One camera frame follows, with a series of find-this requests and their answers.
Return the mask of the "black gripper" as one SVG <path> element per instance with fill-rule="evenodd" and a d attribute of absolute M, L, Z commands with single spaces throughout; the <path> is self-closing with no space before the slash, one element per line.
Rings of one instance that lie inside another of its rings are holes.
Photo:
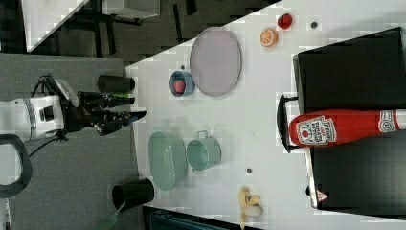
<path fill-rule="evenodd" d="M 134 98 L 117 96 L 113 94 L 79 92 L 78 98 L 62 98 L 62 114 L 64 132 L 77 132 L 85 127 L 93 127 L 100 136 L 104 136 L 131 125 L 144 118 L 145 111 L 112 112 L 106 107 L 129 105 L 135 102 Z"/>

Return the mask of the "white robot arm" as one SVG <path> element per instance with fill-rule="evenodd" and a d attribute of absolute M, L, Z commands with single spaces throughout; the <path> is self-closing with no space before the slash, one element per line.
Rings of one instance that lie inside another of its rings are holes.
<path fill-rule="evenodd" d="M 134 102 L 134 98 L 95 92 L 78 92 L 73 100 L 52 95 L 1 102 L 1 133 L 15 134 L 23 142 L 51 136 L 61 140 L 68 133 L 92 127 L 105 136 L 147 115 L 145 110 L 110 111 Z"/>

